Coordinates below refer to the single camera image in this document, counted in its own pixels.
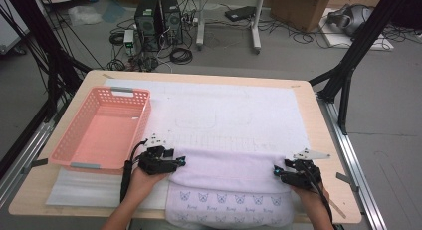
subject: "basket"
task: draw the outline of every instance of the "basket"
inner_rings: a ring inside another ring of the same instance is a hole
[[[142,139],[150,112],[148,90],[94,87],[49,162],[72,171],[122,174],[124,162]]]

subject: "human hand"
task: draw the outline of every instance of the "human hand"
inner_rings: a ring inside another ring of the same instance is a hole
[[[325,206],[322,203],[322,199],[319,194],[309,190],[297,188],[291,186],[292,190],[296,192],[298,197],[301,199],[302,205],[307,212],[308,217],[311,220],[311,223],[314,226],[315,230],[320,229],[332,229],[331,221],[329,219],[328,212]],[[319,188],[322,190],[323,195],[326,198],[326,201],[329,202],[329,193],[323,187],[323,184],[319,184]]]
[[[154,185],[166,176],[168,176],[167,173],[148,175],[137,167],[132,173],[130,185],[124,200],[128,199],[131,202],[140,204],[152,191]]]

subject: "white towel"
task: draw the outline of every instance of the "white towel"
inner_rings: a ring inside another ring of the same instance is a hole
[[[166,220],[186,229],[282,227],[293,222],[290,188],[273,175],[276,152],[177,148],[186,165],[169,180]]]

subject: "computer tower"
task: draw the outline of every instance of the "computer tower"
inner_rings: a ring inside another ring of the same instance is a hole
[[[161,6],[167,44],[182,44],[183,33],[181,13],[177,0],[161,0]]]
[[[134,22],[136,23],[142,51],[159,51],[161,48],[159,37],[163,33],[159,0],[139,0],[134,14]]]

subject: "floor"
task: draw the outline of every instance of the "floor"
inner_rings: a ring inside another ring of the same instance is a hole
[[[86,1],[68,5],[84,4]],[[107,21],[74,27],[75,32],[104,66],[110,60],[109,30],[118,22],[132,18],[133,9],[122,9],[109,0],[91,4]],[[224,19],[224,7],[207,15]],[[268,20],[268,10],[263,19]],[[78,60],[88,66],[99,65],[89,56],[69,29],[64,29]],[[346,49],[323,49],[316,41],[301,44],[301,36],[290,36],[278,28],[260,32],[261,54],[252,49],[249,30],[207,26],[205,46],[195,49],[193,61],[186,66],[165,65],[159,73],[310,80],[335,67]],[[321,45],[323,37],[313,36]],[[347,116],[347,130],[376,203],[388,229],[422,229],[422,170],[419,163],[422,145],[422,45],[391,41],[392,52],[370,51],[353,76]],[[30,55],[0,57],[0,157],[14,143],[47,98],[42,79]],[[319,91],[323,85],[315,86]],[[0,229],[97,229],[102,218],[34,218],[11,216],[7,206],[0,210]],[[135,221],[135,227],[148,226]],[[365,220],[345,229],[370,229]],[[294,229],[312,229],[295,224]]]

